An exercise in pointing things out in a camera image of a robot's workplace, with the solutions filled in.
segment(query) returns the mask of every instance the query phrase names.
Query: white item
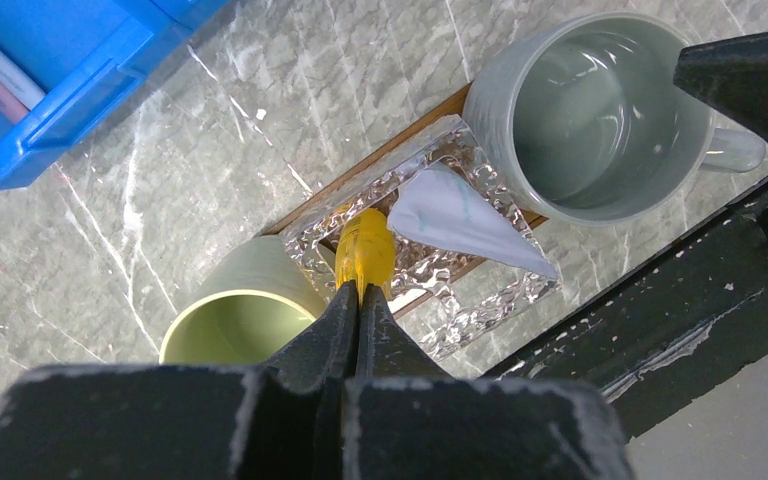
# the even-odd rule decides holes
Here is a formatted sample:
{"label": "white item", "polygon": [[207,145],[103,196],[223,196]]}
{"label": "white item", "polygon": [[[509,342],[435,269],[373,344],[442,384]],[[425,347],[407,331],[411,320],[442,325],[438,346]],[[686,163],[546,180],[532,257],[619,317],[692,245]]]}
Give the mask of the white item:
{"label": "white item", "polygon": [[558,278],[542,252],[463,178],[435,164],[399,188],[387,228],[415,242]]}
{"label": "white item", "polygon": [[45,92],[28,77],[15,63],[7,58],[0,50],[0,82],[4,84],[28,110],[34,107],[45,97]]}

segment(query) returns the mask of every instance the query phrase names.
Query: gray marble countertop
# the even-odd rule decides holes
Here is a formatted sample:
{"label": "gray marble countertop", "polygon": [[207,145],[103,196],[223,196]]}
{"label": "gray marble countertop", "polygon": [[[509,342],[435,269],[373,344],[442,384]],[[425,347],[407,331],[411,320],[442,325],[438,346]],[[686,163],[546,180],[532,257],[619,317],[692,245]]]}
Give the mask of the gray marble countertop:
{"label": "gray marble countertop", "polygon": [[[31,187],[0,193],[0,393],[52,362],[153,362],[222,256],[471,81],[513,39],[634,9],[692,42],[768,30],[755,0],[232,2]],[[614,228],[536,230],[562,293],[444,362],[476,376],[768,173],[700,173]],[[486,282],[479,269],[463,282]],[[421,336],[424,325],[403,325]]]}

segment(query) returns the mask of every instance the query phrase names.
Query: wooden tray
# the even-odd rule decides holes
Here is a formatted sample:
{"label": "wooden tray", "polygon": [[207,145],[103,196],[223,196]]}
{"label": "wooden tray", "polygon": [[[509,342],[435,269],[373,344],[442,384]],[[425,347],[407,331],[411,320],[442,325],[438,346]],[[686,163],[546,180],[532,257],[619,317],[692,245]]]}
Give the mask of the wooden tray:
{"label": "wooden tray", "polygon": [[[431,125],[432,123],[437,121],[439,118],[444,117],[446,115],[453,115],[453,114],[461,115],[463,113],[464,103],[466,102],[466,94],[467,92],[469,92],[469,87],[470,85],[463,87],[462,89],[455,92],[454,95],[444,100],[443,103],[434,107],[430,112],[423,115],[422,118],[412,123],[410,126],[408,126],[408,128],[404,129],[401,133],[399,133],[395,137],[391,138],[390,141],[385,143],[381,148],[372,152],[371,155],[364,158],[360,163],[358,163],[354,167],[350,168],[346,173],[337,177],[336,180],[328,184],[325,188],[320,190],[316,195],[309,198],[306,202],[301,204],[298,208],[290,212],[289,215],[279,220],[275,225],[269,228],[269,230],[267,230],[266,233],[277,234],[281,232],[281,230],[286,228],[287,225],[289,225],[291,222],[299,218],[299,215],[301,215],[301,213],[308,207],[308,205],[311,202],[319,199],[322,196],[330,194],[331,192],[333,192],[334,190],[342,186],[344,183],[346,183],[346,181],[348,181],[350,178],[354,177],[358,173],[366,170],[371,165],[375,164],[375,162],[379,161],[381,157],[384,156],[384,154],[398,147],[402,142],[416,135],[423,128],[427,127],[428,125]],[[543,217],[533,212],[523,212],[523,214],[525,216],[525,220],[528,222],[528,225],[532,229],[537,228],[538,226],[540,226],[540,224],[546,221],[546,217]],[[476,258],[472,262],[468,263],[465,267],[461,268],[457,272],[454,272],[453,279],[457,280],[463,277],[464,275],[471,272],[482,263],[484,263],[483,258]],[[419,304],[421,304],[422,302],[426,301],[429,298],[431,298],[431,294],[425,294],[422,297],[414,300],[413,302],[409,303],[405,307],[399,309],[399,311],[396,312],[395,317],[398,318],[404,315],[405,313],[409,312],[410,310],[413,310]]]}

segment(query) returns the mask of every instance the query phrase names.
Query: yellow bottle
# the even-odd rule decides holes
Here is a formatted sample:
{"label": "yellow bottle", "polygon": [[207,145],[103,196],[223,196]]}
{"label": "yellow bottle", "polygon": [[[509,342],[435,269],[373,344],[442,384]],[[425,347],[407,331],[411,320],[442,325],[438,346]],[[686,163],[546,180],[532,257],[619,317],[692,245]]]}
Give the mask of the yellow bottle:
{"label": "yellow bottle", "polygon": [[337,244],[337,288],[356,280],[360,302],[370,283],[389,297],[395,268],[396,245],[383,213],[368,208],[346,223]]}

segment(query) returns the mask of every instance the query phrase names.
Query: aluminum foil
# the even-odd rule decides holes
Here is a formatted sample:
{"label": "aluminum foil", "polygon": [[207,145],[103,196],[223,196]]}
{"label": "aluminum foil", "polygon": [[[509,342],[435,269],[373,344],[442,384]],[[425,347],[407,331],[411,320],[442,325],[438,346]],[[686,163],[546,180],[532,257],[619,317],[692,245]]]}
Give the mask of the aluminum foil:
{"label": "aluminum foil", "polygon": [[[466,123],[457,115],[443,117],[378,162],[332,192],[316,200],[281,232],[290,257],[299,264],[317,292],[330,301],[336,293],[333,269],[316,248],[336,248],[343,225],[375,206],[389,212],[398,187],[436,162],[460,174],[485,200],[507,218],[541,253],[522,211],[513,203],[496,171]],[[516,269],[516,280],[489,297],[468,305],[453,291],[459,272],[476,257],[441,250],[396,235],[396,271],[390,288],[390,308],[398,316],[411,301],[430,293],[446,318],[433,332],[414,339],[439,361],[464,348],[505,320],[557,290],[557,280]]]}

